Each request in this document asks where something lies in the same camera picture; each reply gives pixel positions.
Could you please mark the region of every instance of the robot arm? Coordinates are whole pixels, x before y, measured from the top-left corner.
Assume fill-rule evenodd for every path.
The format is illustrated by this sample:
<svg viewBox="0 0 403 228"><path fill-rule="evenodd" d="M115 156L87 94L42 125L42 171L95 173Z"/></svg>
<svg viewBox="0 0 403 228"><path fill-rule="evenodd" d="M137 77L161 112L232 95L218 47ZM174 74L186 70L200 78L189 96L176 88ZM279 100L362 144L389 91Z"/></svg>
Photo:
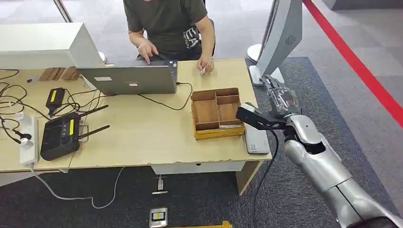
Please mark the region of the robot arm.
<svg viewBox="0 0 403 228"><path fill-rule="evenodd" d="M272 106L270 115L244 103L238 108L237 118L259 130L284 131L285 155L323 196L342 228L403 228L401 218L382 207L353 180L313 121L299 114L295 93L276 79L266 76L263 80Z"/></svg>

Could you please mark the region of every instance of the carpet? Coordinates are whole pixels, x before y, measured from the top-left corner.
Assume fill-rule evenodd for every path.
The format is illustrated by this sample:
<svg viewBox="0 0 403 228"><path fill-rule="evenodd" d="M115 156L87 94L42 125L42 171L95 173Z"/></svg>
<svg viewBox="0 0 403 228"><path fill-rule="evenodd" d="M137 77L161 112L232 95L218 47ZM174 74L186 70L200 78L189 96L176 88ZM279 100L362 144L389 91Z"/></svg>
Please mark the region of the carpet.
<svg viewBox="0 0 403 228"><path fill-rule="evenodd" d="M303 97L304 114L315 122L355 180L398 214L309 59L287 58L280 70L286 84ZM255 87L254 91L259 107L268 110L265 88ZM269 139L273 148L274 138L269 135ZM339 227L302 173L282 149L279 153L258 197L259 227ZM36 178L29 178L0 188L0 228L146 228L149 210L156 207L168 208L170 227L218 225L228 220L235 228L250 228L252 194L266 166L242 197L237 194L233 172L168 175L164 177L168 194L154 196L151 192L157 188L157 179L150 167L125 168L116 199L105 209L93 209L89 200L56 199ZM41 177L60 196L93 196L95 204L101 206L112 198L119 170L70 170Z"/></svg>

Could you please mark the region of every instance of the wooden box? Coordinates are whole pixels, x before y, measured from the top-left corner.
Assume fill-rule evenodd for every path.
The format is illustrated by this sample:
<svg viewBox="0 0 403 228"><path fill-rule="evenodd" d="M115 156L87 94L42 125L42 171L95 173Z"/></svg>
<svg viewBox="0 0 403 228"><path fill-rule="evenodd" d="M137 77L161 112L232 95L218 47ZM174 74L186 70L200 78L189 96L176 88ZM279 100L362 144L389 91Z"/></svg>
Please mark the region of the wooden box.
<svg viewBox="0 0 403 228"><path fill-rule="evenodd" d="M196 140L242 135L245 127L235 117L239 106L237 88L193 92L192 116Z"/></svg>

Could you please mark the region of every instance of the laptop lid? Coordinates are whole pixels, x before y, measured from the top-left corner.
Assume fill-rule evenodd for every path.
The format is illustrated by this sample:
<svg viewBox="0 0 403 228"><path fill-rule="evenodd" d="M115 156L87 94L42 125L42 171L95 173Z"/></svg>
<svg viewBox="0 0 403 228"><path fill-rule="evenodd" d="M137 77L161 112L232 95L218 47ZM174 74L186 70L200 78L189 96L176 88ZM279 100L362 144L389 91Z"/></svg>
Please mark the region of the laptop lid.
<svg viewBox="0 0 403 228"><path fill-rule="evenodd" d="M172 94L176 92L176 68L176 61L160 61L77 71L105 95Z"/></svg>

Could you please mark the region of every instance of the man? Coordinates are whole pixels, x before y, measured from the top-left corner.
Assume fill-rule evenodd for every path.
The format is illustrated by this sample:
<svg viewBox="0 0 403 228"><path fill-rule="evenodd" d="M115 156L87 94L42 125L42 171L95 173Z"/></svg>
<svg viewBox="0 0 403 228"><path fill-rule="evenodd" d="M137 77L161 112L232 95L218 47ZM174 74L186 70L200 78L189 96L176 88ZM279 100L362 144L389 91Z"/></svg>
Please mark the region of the man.
<svg viewBox="0 0 403 228"><path fill-rule="evenodd" d="M124 0L124 6L138 59L148 64L156 59L198 60L199 70L213 70L214 28L202 0Z"/></svg>

